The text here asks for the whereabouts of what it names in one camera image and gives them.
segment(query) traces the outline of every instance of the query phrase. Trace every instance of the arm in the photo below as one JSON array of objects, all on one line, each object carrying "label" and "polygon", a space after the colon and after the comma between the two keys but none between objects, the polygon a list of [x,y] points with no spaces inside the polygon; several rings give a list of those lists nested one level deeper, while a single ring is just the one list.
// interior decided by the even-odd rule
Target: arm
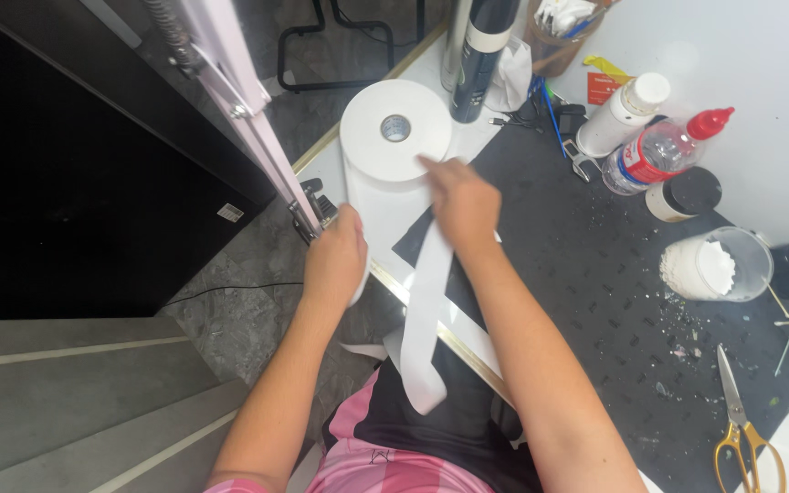
[{"label": "arm", "polygon": [[300,453],[324,348],[364,274],[358,213],[341,205],[335,224],[306,254],[303,296],[288,331],[239,410],[207,486],[246,478],[283,492]]},{"label": "arm", "polygon": [[434,214],[476,293],[543,490],[646,491],[583,368],[494,241],[498,190],[456,160],[421,161]]}]

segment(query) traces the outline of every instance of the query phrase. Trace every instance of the black chair leg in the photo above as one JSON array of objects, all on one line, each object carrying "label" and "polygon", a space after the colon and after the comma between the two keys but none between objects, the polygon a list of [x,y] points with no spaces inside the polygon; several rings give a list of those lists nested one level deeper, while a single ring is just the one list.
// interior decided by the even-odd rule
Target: black chair leg
[{"label": "black chair leg", "polygon": [[[324,14],[322,13],[321,0],[312,0],[312,6],[316,10],[316,18],[318,24],[314,26],[296,26],[289,27],[282,32],[279,36],[279,53],[278,63],[276,70],[276,78],[279,80],[279,85],[286,90],[291,90],[294,93],[299,93],[302,90],[318,90],[318,89],[343,89],[343,88],[359,88],[369,86],[370,84],[377,83],[379,79],[367,79],[361,81],[339,81],[334,83],[313,83],[313,84],[287,84],[285,82],[285,43],[288,37],[292,34],[302,36],[310,32],[324,31]],[[331,8],[334,12],[334,20],[337,24],[348,29],[370,29],[374,27],[381,28],[386,33],[386,49],[389,58],[389,70],[395,66],[395,36],[392,34],[391,27],[388,24],[378,20],[368,20],[359,22],[349,22],[340,15],[339,3],[337,0],[331,0]]]}]

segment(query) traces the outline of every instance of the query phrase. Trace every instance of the barcode sticker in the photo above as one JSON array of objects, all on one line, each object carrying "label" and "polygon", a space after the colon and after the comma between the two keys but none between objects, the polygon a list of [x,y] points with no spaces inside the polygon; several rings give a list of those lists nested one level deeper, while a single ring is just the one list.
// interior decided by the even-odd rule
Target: barcode sticker
[{"label": "barcode sticker", "polygon": [[238,221],[239,218],[242,218],[243,214],[245,214],[245,212],[230,204],[225,204],[225,206],[218,211],[218,216],[221,216],[222,218],[227,219],[233,223]]}]

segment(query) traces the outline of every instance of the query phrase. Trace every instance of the spray can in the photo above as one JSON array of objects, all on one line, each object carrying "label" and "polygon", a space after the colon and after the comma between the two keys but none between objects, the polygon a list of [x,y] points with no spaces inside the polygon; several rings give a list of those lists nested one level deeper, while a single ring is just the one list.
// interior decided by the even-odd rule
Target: spray can
[{"label": "spray can", "polygon": [[455,87],[455,79],[461,69],[461,48],[465,46],[465,30],[470,14],[471,0],[452,0],[450,25],[446,30],[444,66],[440,70],[440,83],[450,92]]},{"label": "spray can", "polygon": [[473,0],[450,104],[457,122],[471,123],[479,117],[518,8],[519,0]]}]

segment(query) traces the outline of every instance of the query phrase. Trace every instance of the gold scissors handle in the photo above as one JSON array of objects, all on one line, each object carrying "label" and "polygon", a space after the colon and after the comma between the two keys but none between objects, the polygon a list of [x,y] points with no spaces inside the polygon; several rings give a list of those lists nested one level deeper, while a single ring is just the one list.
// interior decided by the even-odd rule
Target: gold scissors handle
[{"label": "gold scissors handle", "polygon": [[[717,474],[717,484],[720,486],[721,491],[723,493],[727,493],[726,488],[723,487],[723,480],[721,479],[721,471],[720,465],[718,463],[718,455],[720,451],[725,447],[729,446],[735,449],[736,457],[738,458],[738,466],[742,471],[742,482],[744,483],[744,490],[750,493],[760,493],[760,475],[757,472],[757,449],[760,446],[767,446],[769,450],[772,451],[773,457],[775,457],[775,463],[778,466],[778,493],[786,493],[787,492],[787,478],[784,474],[784,462],[781,460],[781,456],[778,455],[778,450],[775,450],[775,447],[769,443],[768,441],[764,440],[763,437],[757,433],[757,430],[749,421],[747,425],[740,431],[739,425],[733,423],[732,421],[729,422],[729,427],[727,428],[726,435],[723,436],[723,440],[717,443],[715,446],[715,473]],[[753,470],[751,471],[751,476],[753,476],[753,483],[748,478],[748,469],[744,465],[744,459],[742,457],[742,432],[744,433],[744,438],[748,441],[748,446],[751,449],[751,464],[753,464]]]}]

